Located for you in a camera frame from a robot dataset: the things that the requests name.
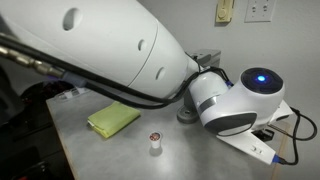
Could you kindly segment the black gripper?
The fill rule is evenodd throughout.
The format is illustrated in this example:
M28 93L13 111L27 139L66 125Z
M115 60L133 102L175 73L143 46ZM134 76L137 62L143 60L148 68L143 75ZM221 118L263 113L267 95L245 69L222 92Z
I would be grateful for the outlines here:
M255 130L252 134L261 141L271 141L274 137L274 132L269 129Z

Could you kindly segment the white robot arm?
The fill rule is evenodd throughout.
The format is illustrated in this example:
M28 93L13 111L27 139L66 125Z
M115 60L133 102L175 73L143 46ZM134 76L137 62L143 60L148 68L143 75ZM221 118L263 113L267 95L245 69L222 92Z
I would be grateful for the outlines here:
M228 85L188 55L138 0L0 0L6 56L130 106L183 98L221 139L249 142L283 116L285 85L250 68Z

